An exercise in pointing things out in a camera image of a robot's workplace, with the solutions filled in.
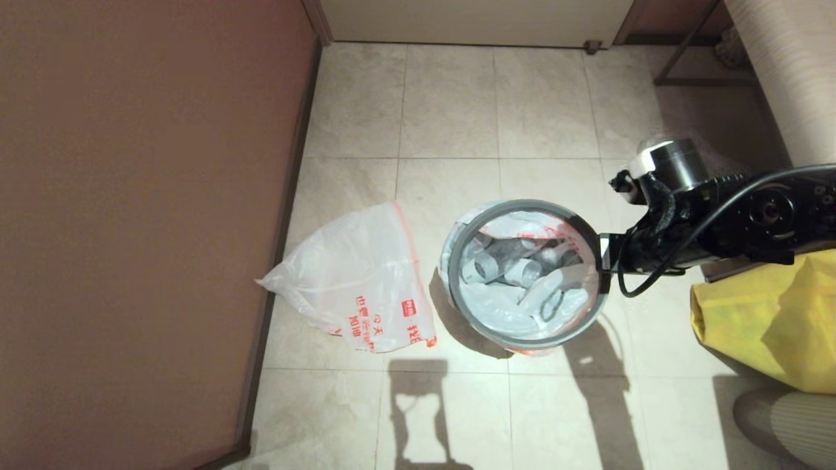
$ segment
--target beige floor tile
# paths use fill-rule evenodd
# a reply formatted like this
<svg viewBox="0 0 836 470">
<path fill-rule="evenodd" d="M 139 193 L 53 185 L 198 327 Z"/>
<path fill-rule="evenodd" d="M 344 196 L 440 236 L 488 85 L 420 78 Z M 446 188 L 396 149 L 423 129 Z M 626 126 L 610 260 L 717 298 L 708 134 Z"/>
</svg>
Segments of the beige floor tile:
<svg viewBox="0 0 836 470">
<path fill-rule="evenodd" d="M 628 275 L 634 289 L 645 276 Z M 639 377 L 711 377 L 732 369 L 703 348 L 691 329 L 691 285 L 703 282 L 698 268 L 684 276 L 662 277 L 646 292 L 622 299 L 630 322 L 630 338 Z M 620 296 L 614 278 L 614 296 Z"/>
<path fill-rule="evenodd" d="M 515 468 L 650 469 L 642 405 L 627 378 L 510 381 Z"/>
<path fill-rule="evenodd" d="M 493 49 L 410 45 L 403 158 L 497 158 Z"/>
<path fill-rule="evenodd" d="M 542 199 L 580 215 L 595 232 L 608 227 L 599 160 L 502 160 L 502 197 Z"/>
<path fill-rule="evenodd" d="M 656 468 L 778 470 L 780 462 L 737 430 L 732 404 L 764 382 L 741 377 L 639 379 Z"/>
<path fill-rule="evenodd" d="M 285 253 L 337 217 L 394 199 L 397 169 L 395 159 L 302 160 Z"/>
<path fill-rule="evenodd" d="M 375 466 L 383 372 L 265 370 L 250 470 Z"/>
<path fill-rule="evenodd" d="M 665 67 L 665 64 L 667 64 L 670 57 L 676 51 L 676 46 L 641 46 L 641 48 L 645 51 L 650 73 L 654 77 Z M 676 65 L 670 71 L 669 77 L 687 79 L 753 79 L 754 72 L 748 67 L 728 69 L 714 56 L 714 48 L 691 46 L 676 61 Z"/>
<path fill-rule="evenodd" d="M 514 355 L 512 374 L 552 374 L 564 377 L 616 377 L 633 375 L 630 328 L 620 296 L 608 296 L 598 321 L 550 355 Z"/>
<path fill-rule="evenodd" d="M 496 48 L 501 158 L 598 158 L 582 52 Z"/>
<path fill-rule="evenodd" d="M 603 227 L 603 232 L 624 233 L 647 213 L 647 206 L 630 204 L 618 192 L 613 191 L 609 185 L 609 181 L 615 178 L 619 171 L 626 169 L 628 163 L 627 160 L 617 159 L 601 161 L 601 166 L 604 169 L 604 200 L 611 222 L 609 226 Z"/>
<path fill-rule="evenodd" d="M 383 361 L 384 355 L 353 350 L 342 338 L 317 329 L 276 297 L 265 369 L 381 370 Z"/>
<path fill-rule="evenodd" d="M 421 259 L 421 277 L 435 306 L 438 342 L 412 345 L 385 355 L 392 367 L 432 367 L 445 360 L 451 372 L 507 372 L 507 362 L 479 350 L 504 355 L 501 348 L 475 335 L 450 307 L 441 281 L 434 277 L 441 249 L 456 219 L 473 207 L 499 198 L 498 160 L 401 160 L 397 201 L 409 221 Z M 465 346 L 459 339 L 465 336 Z"/>
<path fill-rule="evenodd" d="M 323 50 L 308 126 L 308 158 L 396 158 L 404 44 L 335 43 Z"/>
<path fill-rule="evenodd" d="M 768 125 L 769 111 L 758 102 L 754 89 L 687 88 L 681 93 L 688 107 L 690 129 L 715 152 L 706 156 L 712 175 L 758 173 L 789 166 L 780 136 Z"/>
<path fill-rule="evenodd" d="M 512 467 L 507 375 L 390 371 L 383 389 L 378 470 Z"/>
<path fill-rule="evenodd" d="M 686 89 L 678 86 L 657 86 L 654 87 L 656 102 L 659 104 L 659 112 L 662 120 L 662 133 L 676 134 L 695 131 L 691 112 L 688 109 L 688 97 Z"/>
<path fill-rule="evenodd" d="M 664 129 L 645 49 L 621 46 L 584 55 L 601 158 L 630 159 Z"/>
</svg>

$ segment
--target white door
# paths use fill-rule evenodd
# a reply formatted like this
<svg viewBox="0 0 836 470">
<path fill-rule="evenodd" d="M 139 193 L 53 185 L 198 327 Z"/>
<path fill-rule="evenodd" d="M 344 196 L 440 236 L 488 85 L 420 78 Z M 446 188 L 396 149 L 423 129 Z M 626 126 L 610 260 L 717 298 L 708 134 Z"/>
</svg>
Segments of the white door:
<svg viewBox="0 0 836 470">
<path fill-rule="evenodd" d="M 608 48 L 633 0 L 320 0 L 337 41 Z"/>
</svg>

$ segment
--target black cable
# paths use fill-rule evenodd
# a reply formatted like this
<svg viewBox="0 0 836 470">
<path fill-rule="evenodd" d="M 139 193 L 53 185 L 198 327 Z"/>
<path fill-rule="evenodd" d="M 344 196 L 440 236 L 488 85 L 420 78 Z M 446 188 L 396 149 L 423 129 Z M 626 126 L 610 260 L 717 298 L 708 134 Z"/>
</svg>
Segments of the black cable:
<svg viewBox="0 0 836 470">
<path fill-rule="evenodd" d="M 653 285 L 665 271 L 670 268 L 671 264 L 676 260 L 676 257 L 679 253 L 688 247 L 691 243 L 696 240 L 697 237 L 700 236 L 700 233 L 703 233 L 714 221 L 722 215 L 725 211 L 727 211 L 730 207 L 734 206 L 738 201 L 740 201 L 745 195 L 749 194 L 750 192 L 755 191 L 759 187 L 773 182 L 775 180 L 779 180 L 781 178 L 787 178 L 790 176 L 800 176 L 806 175 L 808 173 L 819 173 L 821 171 L 836 171 L 836 163 L 828 163 L 826 165 L 811 165 L 811 166 L 800 166 L 799 168 L 791 168 L 789 170 L 779 171 L 777 173 L 771 173 L 769 175 L 761 176 L 760 178 L 756 179 L 755 181 L 749 183 L 746 187 L 742 188 L 740 191 L 731 195 L 725 202 L 723 202 L 717 209 L 711 211 L 710 214 L 706 216 L 700 222 L 699 225 L 696 226 L 693 232 L 690 235 L 685 237 L 681 242 L 677 243 L 676 246 L 668 253 L 668 256 L 665 258 L 665 261 L 660 264 L 653 273 L 635 290 L 628 291 L 627 286 L 624 285 L 624 247 L 627 245 L 627 242 L 630 241 L 632 238 L 633 232 L 635 231 L 635 227 L 632 227 L 627 233 L 624 235 L 624 243 L 621 244 L 621 248 L 619 250 L 619 261 L 618 261 L 618 279 L 619 279 L 619 289 L 621 289 L 621 293 L 627 297 L 628 299 L 632 299 L 633 297 L 644 293 L 651 285 Z"/>
<path fill-rule="evenodd" d="M 558 299 L 558 302 L 554 305 L 554 308 L 552 309 L 552 314 L 549 315 L 548 318 L 546 318 L 543 315 L 543 309 L 545 309 L 548 306 L 549 302 L 551 302 L 551 300 L 554 299 L 555 295 L 560 295 L 560 299 Z M 555 316 L 557 316 L 558 309 L 560 308 L 560 304 L 563 303 L 563 297 L 565 297 L 565 296 L 566 296 L 566 291 L 559 290 L 559 291 L 549 295 L 548 298 L 545 300 L 545 302 L 543 302 L 543 305 L 540 306 L 540 318 L 542 318 L 544 322 L 548 323 L 548 322 L 552 321 L 552 319 L 554 319 Z"/>
</svg>

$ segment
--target white plastic bag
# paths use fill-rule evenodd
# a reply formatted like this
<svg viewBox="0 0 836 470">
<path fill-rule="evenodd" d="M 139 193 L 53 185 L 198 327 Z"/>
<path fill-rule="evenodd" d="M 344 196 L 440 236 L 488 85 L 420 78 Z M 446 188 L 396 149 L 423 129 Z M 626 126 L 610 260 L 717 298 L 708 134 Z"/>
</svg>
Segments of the white plastic bag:
<svg viewBox="0 0 836 470">
<path fill-rule="evenodd" d="M 436 342 L 415 246 L 394 201 L 333 220 L 256 282 L 357 350 Z"/>
</svg>

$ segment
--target baseboard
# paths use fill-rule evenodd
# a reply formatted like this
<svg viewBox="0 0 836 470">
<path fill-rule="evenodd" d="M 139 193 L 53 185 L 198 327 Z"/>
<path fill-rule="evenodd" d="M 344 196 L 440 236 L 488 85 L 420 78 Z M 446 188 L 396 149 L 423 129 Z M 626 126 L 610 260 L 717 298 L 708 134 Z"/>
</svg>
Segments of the baseboard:
<svg viewBox="0 0 836 470">
<path fill-rule="evenodd" d="M 631 34 L 624 39 L 624 45 L 678 46 L 684 40 L 685 35 L 679 34 Z M 695 36 L 690 45 L 714 47 L 719 42 L 719 36 Z"/>
<path fill-rule="evenodd" d="M 322 57 L 322 44 L 317 41 L 313 52 L 313 61 L 309 72 L 308 89 L 301 105 L 299 118 L 296 123 L 296 130 L 293 136 L 292 158 L 289 164 L 288 173 L 284 182 L 284 194 L 282 207 L 279 209 L 276 237 L 273 244 L 272 266 L 282 262 L 284 258 L 284 245 L 288 240 L 290 228 L 290 214 L 293 211 L 293 199 L 296 196 L 296 186 L 299 179 L 299 170 L 302 167 L 302 155 L 305 149 L 305 140 L 308 136 L 308 124 L 310 122 L 311 109 L 314 106 L 314 91 L 319 71 L 319 60 Z M 268 292 L 265 296 L 262 323 L 258 329 L 258 341 L 255 344 L 252 374 L 248 384 L 247 399 L 244 404 L 242 419 L 242 432 L 238 444 L 231 452 L 220 456 L 218 459 L 204 463 L 195 470 L 221 470 L 222 468 L 240 462 L 250 455 L 252 440 L 252 419 L 255 416 L 256 398 L 258 395 L 258 384 L 261 381 L 262 366 L 264 364 L 264 351 L 267 349 L 267 337 L 270 331 L 270 321 L 273 317 L 273 304 L 276 294 Z"/>
</svg>

